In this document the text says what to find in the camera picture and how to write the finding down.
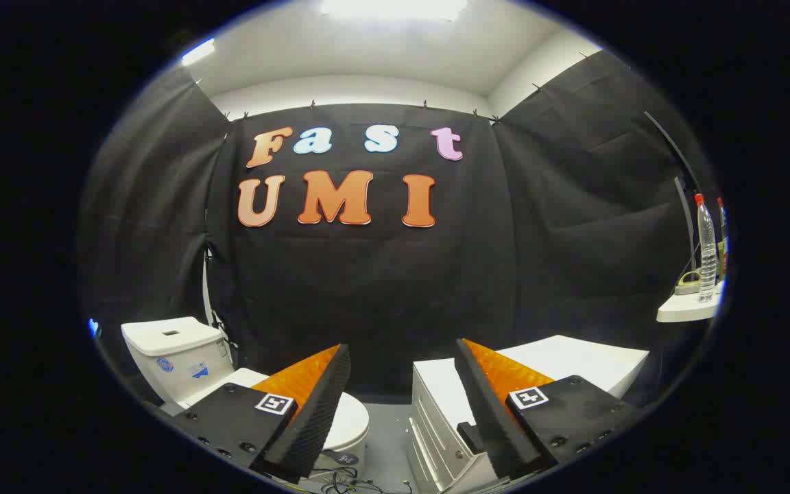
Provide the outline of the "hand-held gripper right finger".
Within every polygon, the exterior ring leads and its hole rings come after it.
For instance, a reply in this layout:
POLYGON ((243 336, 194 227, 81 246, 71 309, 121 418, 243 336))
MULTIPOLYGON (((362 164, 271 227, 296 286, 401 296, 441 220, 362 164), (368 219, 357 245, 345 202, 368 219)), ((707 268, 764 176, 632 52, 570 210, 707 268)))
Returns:
POLYGON ((501 478, 573 462, 633 423, 636 408, 580 375, 552 379, 465 338, 454 365, 501 478))

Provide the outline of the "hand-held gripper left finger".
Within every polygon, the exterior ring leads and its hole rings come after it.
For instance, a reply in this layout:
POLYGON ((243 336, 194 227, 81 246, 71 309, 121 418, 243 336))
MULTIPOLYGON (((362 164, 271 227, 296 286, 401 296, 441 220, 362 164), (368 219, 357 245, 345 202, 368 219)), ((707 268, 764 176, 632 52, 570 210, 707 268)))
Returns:
POLYGON ((251 386, 222 384, 171 418, 171 427, 258 475, 311 474, 348 383, 347 344, 306 357, 251 386))

